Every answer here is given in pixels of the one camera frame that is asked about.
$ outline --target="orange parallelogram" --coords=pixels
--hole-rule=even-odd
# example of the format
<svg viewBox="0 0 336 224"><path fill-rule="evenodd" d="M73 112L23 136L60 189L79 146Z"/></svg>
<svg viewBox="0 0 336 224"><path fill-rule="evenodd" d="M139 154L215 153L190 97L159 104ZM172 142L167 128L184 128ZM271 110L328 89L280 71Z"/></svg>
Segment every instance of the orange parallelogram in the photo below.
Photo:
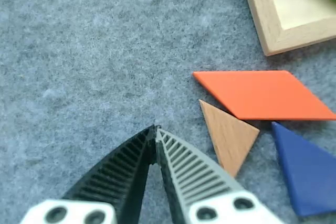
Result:
<svg viewBox="0 0 336 224"><path fill-rule="evenodd" d="M202 71L194 77L242 120L336 120L288 71Z"/></svg>

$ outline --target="tangram piece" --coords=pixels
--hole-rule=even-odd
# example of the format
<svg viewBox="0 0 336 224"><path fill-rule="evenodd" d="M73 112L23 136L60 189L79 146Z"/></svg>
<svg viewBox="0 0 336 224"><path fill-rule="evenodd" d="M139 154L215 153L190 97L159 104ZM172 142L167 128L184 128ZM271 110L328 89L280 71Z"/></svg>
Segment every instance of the tangram piece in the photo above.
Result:
<svg viewBox="0 0 336 224"><path fill-rule="evenodd" d="M235 177L256 140L259 129L202 100L199 102L218 162Z"/></svg>
<svg viewBox="0 0 336 224"><path fill-rule="evenodd" d="M278 123L272 128L295 213L336 211L336 158Z"/></svg>
<svg viewBox="0 0 336 224"><path fill-rule="evenodd" d="M287 71L204 71L193 75L242 120L336 120L336 114Z"/></svg>

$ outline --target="wooden puzzle board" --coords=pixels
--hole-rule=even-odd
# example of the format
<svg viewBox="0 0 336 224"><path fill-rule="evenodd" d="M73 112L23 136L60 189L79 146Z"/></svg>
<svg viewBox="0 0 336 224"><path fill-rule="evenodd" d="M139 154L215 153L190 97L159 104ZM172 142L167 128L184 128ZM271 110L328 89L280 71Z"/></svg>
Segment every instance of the wooden puzzle board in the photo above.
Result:
<svg viewBox="0 0 336 224"><path fill-rule="evenodd" d="M336 37L333 0L248 0L266 55Z"/></svg>

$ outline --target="orange tangram piece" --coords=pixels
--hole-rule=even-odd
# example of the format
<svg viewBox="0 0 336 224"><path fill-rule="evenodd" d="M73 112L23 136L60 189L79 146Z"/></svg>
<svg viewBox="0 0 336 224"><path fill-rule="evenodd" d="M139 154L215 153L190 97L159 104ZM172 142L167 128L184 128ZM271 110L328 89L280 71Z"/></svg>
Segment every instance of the orange tangram piece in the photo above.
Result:
<svg viewBox="0 0 336 224"><path fill-rule="evenodd" d="M255 142L259 129L200 100L219 164L236 176Z"/></svg>
<svg viewBox="0 0 336 224"><path fill-rule="evenodd" d="M336 120L288 71L204 71L194 77L243 120Z"/></svg>

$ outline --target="blue triangle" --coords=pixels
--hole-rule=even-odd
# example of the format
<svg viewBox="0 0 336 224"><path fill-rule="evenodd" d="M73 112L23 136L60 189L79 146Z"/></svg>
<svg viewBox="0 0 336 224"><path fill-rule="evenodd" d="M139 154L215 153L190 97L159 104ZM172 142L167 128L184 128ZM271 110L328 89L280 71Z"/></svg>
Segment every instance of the blue triangle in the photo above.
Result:
<svg viewBox="0 0 336 224"><path fill-rule="evenodd" d="M276 122L272 128L295 213L336 211L336 158Z"/></svg>

